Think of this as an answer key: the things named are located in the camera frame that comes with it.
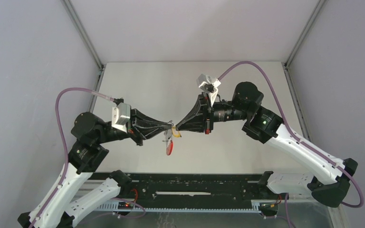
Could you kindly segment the red-handled metal key holder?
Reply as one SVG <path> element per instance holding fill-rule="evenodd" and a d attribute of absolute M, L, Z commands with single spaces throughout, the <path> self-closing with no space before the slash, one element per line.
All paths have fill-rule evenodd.
<path fill-rule="evenodd" d="M 169 121 L 170 129 L 164 131 L 164 140 L 166 144 L 166 155 L 170 156 L 173 151 L 173 121 Z"/>

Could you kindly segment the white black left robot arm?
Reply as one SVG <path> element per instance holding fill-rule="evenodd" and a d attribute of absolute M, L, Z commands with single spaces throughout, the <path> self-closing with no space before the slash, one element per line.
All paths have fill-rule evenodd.
<path fill-rule="evenodd" d="M 123 99 L 117 99 L 115 103 L 109 122 L 91 112 L 81 113 L 75 119 L 71 133 L 76 142 L 66 155 L 62 173 L 33 211 L 20 214 L 18 222 L 22 227 L 72 228 L 107 200 L 129 196 L 131 178 L 117 170 L 111 172 L 99 187 L 80 199 L 74 199 L 80 187 L 108 155 L 104 143 L 131 139 L 142 146 L 144 140 L 172 128 L 170 122 L 148 117 L 125 104 Z"/>

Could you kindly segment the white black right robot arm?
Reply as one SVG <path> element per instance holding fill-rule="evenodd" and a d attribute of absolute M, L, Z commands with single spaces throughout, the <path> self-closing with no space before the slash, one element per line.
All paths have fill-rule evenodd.
<path fill-rule="evenodd" d="M 343 203 L 358 166 L 355 160 L 335 158 L 287 128 L 279 115 L 261 105 L 264 95 L 251 82 L 239 83 L 230 101 L 214 101 L 215 91 L 212 85 L 203 87 L 177 130 L 210 134 L 217 122 L 243 120 L 247 136 L 279 149 L 307 169 L 303 174 L 264 172 L 257 186 L 262 198 L 292 193 L 310 196 L 332 208 Z"/>

